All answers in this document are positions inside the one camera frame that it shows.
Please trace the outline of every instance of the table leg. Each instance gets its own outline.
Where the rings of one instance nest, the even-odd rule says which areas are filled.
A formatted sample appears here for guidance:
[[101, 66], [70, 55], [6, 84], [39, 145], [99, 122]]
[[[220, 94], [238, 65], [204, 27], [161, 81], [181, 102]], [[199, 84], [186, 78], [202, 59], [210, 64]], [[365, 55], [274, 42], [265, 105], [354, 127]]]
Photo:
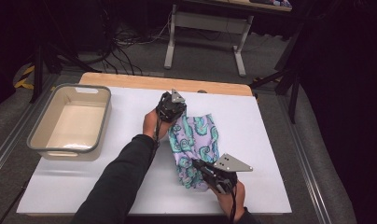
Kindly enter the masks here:
[[166, 50], [166, 57], [165, 57], [165, 64], [164, 64], [164, 68], [166, 68], [166, 69], [171, 69], [172, 59], [174, 57], [175, 20], [176, 20], [176, 5], [173, 5], [172, 15], [171, 15], [171, 33], [169, 34], [169, 44], [168, 44], [168, 49]]
[[242, 61], [241, 51], [242, 51], [242, 48], [244, 47], [244, 42], [246, 41], [247, 34], [249, 33], [250, 26], [252, 25], [252, 21], [253, 21], [253, 16], [249, 16], [247, 18], [247, 23], [244, 27], [244, 31], [241, 34], [241, 42], [239, 46], [233, 46], [235, 61], [237, 62], [238, 73], [240, 77], [246, 76], [246, 71], [244, 70], [244, 62]]

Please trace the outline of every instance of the dark background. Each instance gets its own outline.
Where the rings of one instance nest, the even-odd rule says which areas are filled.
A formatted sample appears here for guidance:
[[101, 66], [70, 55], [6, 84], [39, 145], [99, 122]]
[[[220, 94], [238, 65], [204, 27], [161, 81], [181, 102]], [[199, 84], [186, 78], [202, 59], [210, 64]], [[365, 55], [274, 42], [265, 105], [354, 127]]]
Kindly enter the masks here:
[[[112, 14], [106, 17], [100, 9], [104, 7], [100, 2], [85, 1], [84, 4], [77, 0], [67, 4], [48, 0], [48, 5], [33, 7], [43, 13], [33, 14], [17, 9], [18, 5], [11, 1], [0, 1], [0, 103], [14, 93], [15, 73], [33, 60], [35, 46], [44, 40], [51, 39], [71, 54], [81, 50], [107, 50], [108, 32], [116, 25]], [[152, 20], [157, 12], [167, 17], [170, 11], [170, 6], [153, 1], [110, 2], [122, 7], [121, 17], [142, 34], [148, 27], [158, 25], [157, 20]], [[147, 6], [135, 11], [143, 15], [142, 21], [128, 13], [132, 11], [130, 8], [138, 8], [137, 4]], [[306, 15], [311, 4], [296, 7], [295, 13]], [[85, 5], [86, 11], [76, 14], [80, 5]], [[321, 1], [320, 5], [325, 6], [327, 2]], [[119, 14], [118, 7], [113, 10]], [[41, 27], [47, 27], [46, 30], [31, 28], [32, 20], [39, 17], [43, 25], [46, 24]], [[83, 21], [90, 21], [87, 24], [91, 26], [80, 26]], [[295, 28], [294, 22], [257, 16], [252, 30], [290, 37]], [[302, 48], [293, 52], [293, 59], [310, 58], [300, 72], [301, 85], [311, 101], [328, 153], [353, 203], [358, 223], [377, 223], [377, 1], [343, 1], [331, 21], [305, 32], [309, 35], [315, 32], [318, 38], [312, 45], [299, 41]], [[291, 60], [286, 66], [296, 62]]]

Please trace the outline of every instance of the white tabletop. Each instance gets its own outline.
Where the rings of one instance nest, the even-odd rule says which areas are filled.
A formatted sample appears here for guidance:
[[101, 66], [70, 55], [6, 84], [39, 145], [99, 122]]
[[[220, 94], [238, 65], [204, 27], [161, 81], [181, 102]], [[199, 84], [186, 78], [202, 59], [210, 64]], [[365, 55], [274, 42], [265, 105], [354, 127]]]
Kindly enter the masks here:
[[[41, 159], [22, 196], [17, 212], [28, 215], [74, 214], [85, 201], [104, 168], [131, 139], [142, 132], [144, 115], [164, 91], [110, 88], [111, 114], [96, 161]], [[254, 167], [238, 173], [245, 184], [245, 206], [252, 213], [291, 213], [282, 177], [254, 97], [182, 92], [188, 116], [211, 113], [219, 132], [220, 154], [229, 153]], [[216, 196], [185, 189], [178, 183], [175, 159], [167, 138], [139, 189], [131, 215], [222, 214]]]

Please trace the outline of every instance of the silver metal plate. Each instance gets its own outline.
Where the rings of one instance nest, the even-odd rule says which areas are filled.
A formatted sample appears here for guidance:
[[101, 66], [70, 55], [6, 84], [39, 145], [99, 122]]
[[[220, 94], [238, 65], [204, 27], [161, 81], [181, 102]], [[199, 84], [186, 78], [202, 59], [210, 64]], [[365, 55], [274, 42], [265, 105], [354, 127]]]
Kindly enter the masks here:
[[175, 89], [172, 89], [172, 103], [182, 103], [185, 102], [185, 98], [183, 98], [179, 92], [177, 92]]
[[214, 167], [226, 172], [251, 172], [253, 167], [225, 153], [215, 163]]

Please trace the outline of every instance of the wooden table edge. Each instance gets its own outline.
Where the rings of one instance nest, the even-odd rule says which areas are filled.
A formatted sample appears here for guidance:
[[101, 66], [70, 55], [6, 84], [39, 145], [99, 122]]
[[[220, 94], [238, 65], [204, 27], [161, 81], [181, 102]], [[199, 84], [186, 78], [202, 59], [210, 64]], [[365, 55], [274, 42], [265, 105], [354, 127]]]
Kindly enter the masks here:
[[174, 88], [177, 91], [206, 91], [213, 94], [253, 96], [249, 86], [244, 84], [185, 80], [166, 77], [85, 73], [81, 77], [79, 84], [163, 91], [170, 91]]

